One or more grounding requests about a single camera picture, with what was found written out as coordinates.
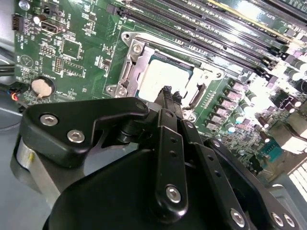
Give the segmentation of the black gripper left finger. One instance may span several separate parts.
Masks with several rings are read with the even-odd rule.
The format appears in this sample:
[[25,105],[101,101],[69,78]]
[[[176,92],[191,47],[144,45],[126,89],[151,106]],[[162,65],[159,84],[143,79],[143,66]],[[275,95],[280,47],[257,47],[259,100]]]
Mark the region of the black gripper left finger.
[[138,144],[155,156],[150,200],[163,217],[181,217],[188,209],[183,140],[182,96],[163,87],[154,102],[136,97],[37,104],[22,117],[16,143],[17,162],[54,206],[69,185],[84,177],[91,153]]

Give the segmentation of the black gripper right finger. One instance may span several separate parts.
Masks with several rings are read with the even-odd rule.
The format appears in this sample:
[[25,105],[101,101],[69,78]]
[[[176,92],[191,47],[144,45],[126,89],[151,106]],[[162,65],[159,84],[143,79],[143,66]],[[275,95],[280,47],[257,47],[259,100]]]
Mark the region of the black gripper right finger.
[[195,126],[181,120],[189,209],[176,230],[298,230],[292,215],[217,139],[202,140]]

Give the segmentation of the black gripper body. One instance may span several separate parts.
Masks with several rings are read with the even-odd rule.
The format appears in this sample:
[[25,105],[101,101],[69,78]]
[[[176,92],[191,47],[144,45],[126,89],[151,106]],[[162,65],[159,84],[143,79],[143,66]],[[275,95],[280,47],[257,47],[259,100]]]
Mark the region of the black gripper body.
[[150,209],[153,154],[131,153],[70,185],[55,202],[48,230],[225,230],[200,173],[186,166],[189,207],[172,224]]

